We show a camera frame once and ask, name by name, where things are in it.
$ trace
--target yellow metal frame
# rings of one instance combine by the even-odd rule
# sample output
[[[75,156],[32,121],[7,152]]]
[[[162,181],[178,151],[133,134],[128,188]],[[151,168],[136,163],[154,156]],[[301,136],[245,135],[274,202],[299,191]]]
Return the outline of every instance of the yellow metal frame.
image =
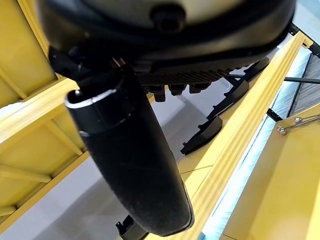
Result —
[[[21,8],[26,7],[25,1],[18,2]],[[276,54],[247,95],[221,116],[224,127],[219,135],[179,162],[196,222],[190,230],[169,239],[198,237],[303,43],[308,47],[312,44],[302,33],[293,37]],[[14,192],[12,187],[8,189],[11,200],[9,197],[7,201],[1,199],[10,204],[0,204],[0,233],[89,156],[63,105],[65,94],[77,88],[74,81],[60,79],[28,98],[13,112],[0,116],[0,168],[5,173],[0,177],[12,186],[25,186],[23,194]],[[43,137],[50,143],[46,145],[48,149],[42,149],[45,146],[41,142]],[[26,155],[26,148],[32,142],[29,138],[39,141],[39,149],[34,154],[41,155],[35,158]],[[46,151],[52,150],[50,146],[59,148],[55,149],[56,153],[64,153],[61,159],[41,158],[46,158]],[[152,234],[147,237],[149,240],[157,238]]]
[[[297,116],[319,113],[320,104]],[[291,126],[294,119],[277,122],[221,240],[319,239],[319,123],[286,136],[277,132],[277,126]]]
[[[0,108],[27,101],[62,76],[52,71],[33,0],[0,1]]]
[[[250,140],[276,96],[300,47],[313,42],[301,32],[296,34],[271,60],[249,92],[222,114],[223,128],[215,139],[179,164],[181,176],[191,198],[195,223],[171,240],[197,239],[227,185]],[[160,239],[149,234],[147,240]]]
[[[70,130],[68,124],[72,123],[63,102],[67,92],[75,89],[78,89],[78,86],[73,80],[68,78],[60,80],[28,101],[21,103],[13,112],[0,117],[0,178],[2,180],[14,179],[39,183],[19,199],[15,205],[0,205],[0,233],[6,230],[48,191],[89,157],[89,153],[84,151],[83,143],[79,143],[79,139],[74,140],[75,137],[79,138],[77,131],[74,129],[71,133],[68,132]],[[150,102],[154,101],[152,94],[148,98]],[[72,155],[71,158],[64,159],[59,167],[47,170],[49,174],[34,172],[14,165],[1,164],[2,161],[6,160],[5,157],[2,157],[3,154],[8,151],[18,152],[19,158],[25,158],[25,155],[19,153],[23,145],[26,144],[21,139],[26,139],[27,141],[29,135],[36,135],[44,129],[47,129],[48,133],[43,137],[48,141],[49,138],[55,137],[63,146],[69,149]],[[25,167],[28,167],[28,158],[22,161],[26,163]],[[36,159],[36,161],[37,164],[41,164],[44,159],[40,158]]]

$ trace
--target metal rod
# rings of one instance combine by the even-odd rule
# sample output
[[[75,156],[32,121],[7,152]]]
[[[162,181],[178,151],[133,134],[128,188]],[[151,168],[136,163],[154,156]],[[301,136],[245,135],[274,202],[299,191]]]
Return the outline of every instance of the metal rod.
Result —
[[[312,56],[312,55],[310,54],[310,55],[309,55],[309,58],[308,58],[308,61],[306,62],[306,65],[305,65],[305,67],[304,67],[303,73],[302,73],[302,75],[301,75],[302,78],[304,78],[305,75],[306,75],[307,68],[308,68],[308,66],[309,66],[309,64],[310,64],[310,61],[311,61],[311,56]],[[299,94],[299,91],[300,91],[301,86],[302,86],[302,82],[299,82],[298,87],[296,88],[295,93],[294,93],[294,95],[293,95],[293,99],[292,99],[292,101],[291,101],[291,105],[290,105],[289,111],[288,111],[288,113],[286,114],[286,117],[287,117],[287,118],[290,117],[290,114],[291,114],[291,112],[292,112],[292,110],[293,110],[293,108],[294,108],[294,105],[295,105],[296,99],[297,99],[297,97],[298,97],[298,94]]]
[[[242,78],[244,75],[238,74],[230,74],[229,77],[239,79]],[[294,83],[303,83],[303,84],[320,84],[320,79],[315,78],[301,78],[301,77],[289,77],[286,76],[284,81],[286,82],[294,82]]]

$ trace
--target yellow rail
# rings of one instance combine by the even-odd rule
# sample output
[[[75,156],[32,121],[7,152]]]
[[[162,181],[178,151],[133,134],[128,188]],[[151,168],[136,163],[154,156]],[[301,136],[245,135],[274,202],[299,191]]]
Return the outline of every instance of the yellow rail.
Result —
[[[222,114],[224,126],[215,139],[179,162],[179,170],[191,197],[195,223],[191,229],[167,239],[197,239],[300,47],[305,45],[308,48],[312,44],[301,32],[296,34],[276,53],[242,100]],[[150,234],[146,239],[155,240],[160,237]]]

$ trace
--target yellow panel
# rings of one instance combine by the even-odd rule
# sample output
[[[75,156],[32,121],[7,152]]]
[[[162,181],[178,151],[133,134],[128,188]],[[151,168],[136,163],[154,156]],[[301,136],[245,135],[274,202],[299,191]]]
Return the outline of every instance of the yellow panel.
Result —
[[[37,201],[53,189],[61,180],[70,174],[75,168],[83,163],[89,157],[89,153],[85,152],[79,156],[74,162],[60,172],[54,179],[48,182],[35,195],[27,200],[21,207],[19,207],[13,214],[6,218],[0,218],[0,234],[3,233],[10,225],[12,225],[19,217],[21,217],[28,209],[30,209]]]
[[[49,43],[45,39],[45,35],[41,29],[41,25],[38,21],[36,8],[35,8],[35,1],[34,0],[18,0],[18,3],[30,25],[32,31],[37,38],[39,44],[41,45],[42,50],[45,54],[48,54],[48,46]]]
[[[0,77],[0,108],[17,102],[20,97]]]
[[[297,115],[319,112],[320,104]],[[293,123],[290,117],[277,126]],[[277,126],[224,230],[234,239],[303,240],[308,231],[310,239],[319,239],[319,123],[296,128],[286,136],[277,132]]]
[[[34,181],[0,177],[0,206],[15,205],[38,184]]]
[[[0,67],[29,94],[56,78],[36,37],[14,0],[0,1]],[[0,102],[5,102],[2,95]]]
[[[194,171],[182,173],[181,177],[184,181],[185,188],[188,192],[189,198],[192,199],[200,185],[199,180],[204,180],[209,173],[211,167],[204,167]]]
[[[1,152],[0,163],[49,175],[74,155],[48,128],[41,126]]]
[[[84,143],[82,142],[76,126],[74,125],[71,117],[69,116],[67,111],[57,115],[53,119],[56,124],[61,128],[62,131],[74,142],[78,148],[82,149],[84,147]]]

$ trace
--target yellow beam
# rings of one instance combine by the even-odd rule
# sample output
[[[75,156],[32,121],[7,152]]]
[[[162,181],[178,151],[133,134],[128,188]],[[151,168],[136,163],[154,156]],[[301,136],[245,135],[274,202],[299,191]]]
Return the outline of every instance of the yellow beam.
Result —
[[[40,174],[13,166],[0,164],[0,176],[3,178],[23,179],[41,183],[48,183],[51,177],[45,174]]]
[[[18,0],[19,6],[27,20],[27,22],[30,25],[30,28],[33,31],[33,34],[35,35],[35,38],[39,42],[39,45],[41,46],[44,54],[48,56],[48,44],[45,39],[45,36],[43,32],[41,31],[41,28],[36,20],[36,16],[33,16],[32,11],[27,3],[26,0]]]
[[[196,192],[190,196],[195,215],[193,227],[167,239],[198,238],[303,43],[309,47],[312,42],[299,32],[276,53],[248,93],[221,115],[224,126],[215,139],[191,157],[180,160],[181,173],[193,171],[192,176],[196,169],[210,167],[210,170],[193,181],[196,185],[192,187]],[[146,238],[156,239],[162,238],[153,234]]]
[[[1,67],[0,77],[20,98],[25,99],[27,97],[27,94],[6,74]]]
[[[0,206],[0,216],[7,216],[16,211],[14,206]]]
[[[46,122],[45,125],[55,136],[57,136],[71,150],[73,150],[79,156],[82,155],[83,152],[81,151],[81,149],[77,147],[77,145],[73,141],[71,141],[71,139],[61,130],[60,127],[57,126],[56,123],[54,123],[53,120]]]
[[[36,202],[38,202],[44,195],[46,195],[51,189],[53,189],[58,183],[60,183],[68,174],[76,169],[81,163],[83,163],[89,157],[89,153],[86,151],[79,156],[73,163],[60,172],[54,179],[48,182],[43,188],[41,188],[35,195],[33,195],[28,201],[13,212],[3,223],[0,224],[0,234],[3,233],[8,227],[10,227],[18,218],[20,218],[27,210],[29,210]]]
[[[79,89],[75,81],[66,78],[41,92],[7,116],[0,117],[0,149],[4,151],[25,134],[42,126],[57,114],[65,111],[66,94]]]

